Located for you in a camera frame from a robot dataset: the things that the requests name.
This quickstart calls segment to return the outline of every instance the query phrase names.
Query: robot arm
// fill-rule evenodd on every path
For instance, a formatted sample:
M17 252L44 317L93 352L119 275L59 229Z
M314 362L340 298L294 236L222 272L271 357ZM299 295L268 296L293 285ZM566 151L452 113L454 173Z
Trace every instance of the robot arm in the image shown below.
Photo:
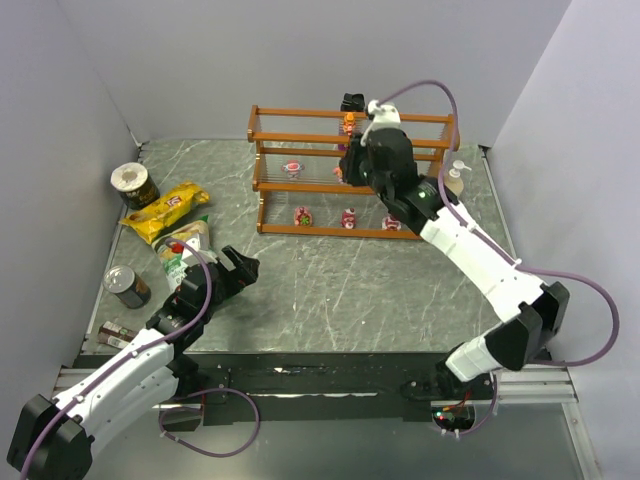
M340 160L345 182L371 187L389 213L455 263L500 319L447 355L440 365L440 388L458 390L498 368L520 370L558 332L568 291L560 283L549 286L516 270L479 238L477 233L489 237L445 187L452 208L468 223L461 225L440 197L437 179L418 175L411 141L400 129L400 115L393 105L373 100L368 113L371 124L352 138Z
M231 247L222 251L235 268L230 271L217 258L207 259L211 300L193 326L171 340L162 340L194 320L204 305L206 275L194 258L180 287L124 350L52 401L37 395L24 406L7 455L14 468L23 470L36 438L52 419L71 407L36 451L28 475L47 480L83 478L92 459L138 417L158 403L191 393L189 381L195 380L197 365L182 353L202 335L217 306L258 278L258 260ZM141 347L152 342L158 343L143 351ZM128 355L133 358L110 373ZM82 395L87 385L103 377L95 389Z

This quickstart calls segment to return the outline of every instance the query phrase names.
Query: orange wooden rack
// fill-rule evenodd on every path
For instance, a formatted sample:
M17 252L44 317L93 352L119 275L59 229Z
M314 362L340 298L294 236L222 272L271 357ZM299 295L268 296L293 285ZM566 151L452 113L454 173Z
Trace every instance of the orange wooden rack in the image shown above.
M304 181L269 181L266 175L267 155L295 155L308 157L327 157L331 160L342 157L343 151L329 150L319 148L291 148L278 146L265 146L266 142L292 142L300 144L328 144L328 145L347 145L349 138L341 135L314 135L303 133L285 133L285 132L269 132L263 131L260 118L264 116L280 116L280 117L302 117L302 118L329 118L340 120L344 117L345 112L331 110L301 110L289 108L262 108L257 105L251 107L251 115L249 116L249 126L247 128L247 139L249 142L256 144L256 163L253 171L252 187L253 190L260 194L260 206L258 209L257 229L259 233L280 233L291 235L329 235L341 237L365 237L365 238L384 238L384 239L417 239L419 238L411 231L387 231L382 229L364 229L354 228L348 230L340 227L300 227L294 225L267 224L266 207L269 200L269 194L272 192L302 192L316 194L349 194L349 195L374 195L369 187L352 187L346 184L314 184L305 183ZM367 117L364 113L354 113L356 120L364 122ZM429 176L437 176L444 160L445 150L449 147L451 135L453 134L453 116L436 116L436 115L415 115L400 114L403 123L431 123L441 124L442 129L438 138L412 138L411 143L414 148L431 149L432 153L414 153L416 161L431 162L428 169Z

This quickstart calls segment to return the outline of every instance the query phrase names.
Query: yellow package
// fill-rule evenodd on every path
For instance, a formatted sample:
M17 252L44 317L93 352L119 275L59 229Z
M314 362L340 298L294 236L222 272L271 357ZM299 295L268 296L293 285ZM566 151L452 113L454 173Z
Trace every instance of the yellow package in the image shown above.
M207 203L209 194L193 182L184 182L171 189L151 205L132 213L120 223L129 225L142 239L151 243L162 230L173 225L195 205Z

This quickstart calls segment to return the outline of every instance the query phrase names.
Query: tin can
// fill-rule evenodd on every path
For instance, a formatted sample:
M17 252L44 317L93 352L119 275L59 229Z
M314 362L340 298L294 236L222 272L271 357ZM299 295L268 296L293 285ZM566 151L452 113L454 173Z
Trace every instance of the tin can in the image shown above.
M125 163L111 173L111 185L127 207L140 210L160 198L160 191L149 171L140 163Z
M140 276L126 265L110 269L104 276L104 288L128 308L140 308L151 298L151 290Z

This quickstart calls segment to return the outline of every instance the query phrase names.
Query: gray marble surface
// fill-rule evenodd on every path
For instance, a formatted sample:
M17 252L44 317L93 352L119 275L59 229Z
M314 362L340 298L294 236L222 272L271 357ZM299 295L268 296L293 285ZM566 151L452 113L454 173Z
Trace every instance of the gray marble surface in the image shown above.
M463 202L506 247L480 150L465 146L455 157L473 169L465 172ZM188 218L209 214L216 251L231 244L261 261L257 284L214 315L194 351L447 351L498 321L474 285L425 242L258 234L258 198L251 190L255 157L247 142L158 141L145 145L141 158L162 193L185 180L210 193L210 204ZM356 200L364 221L377 228L372 212L384 211L376 198ZM301 203L326 222L336 222L351 206L331 196L280 195L268 215L292 219ZM97 343L102 323L143 328L169 294L151 247L127 227L112 264L133 267L151 287L152 299L128 310L103 292L83 347L87 353L115 351Z

